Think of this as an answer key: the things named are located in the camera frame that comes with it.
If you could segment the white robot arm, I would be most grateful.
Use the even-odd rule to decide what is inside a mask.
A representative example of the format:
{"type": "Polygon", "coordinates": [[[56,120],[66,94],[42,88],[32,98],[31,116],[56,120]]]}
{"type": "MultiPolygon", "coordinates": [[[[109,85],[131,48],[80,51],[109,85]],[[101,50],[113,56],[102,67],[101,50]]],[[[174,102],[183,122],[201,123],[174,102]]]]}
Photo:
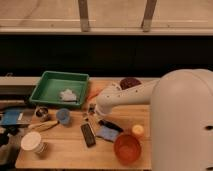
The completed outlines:
{"type": "Polygon", "coordinates": [[[95,112],[142,104],[150,106],[152,171],[213,171],[213,71],[179,69],[126,90],[111,83],[95,112]]]}

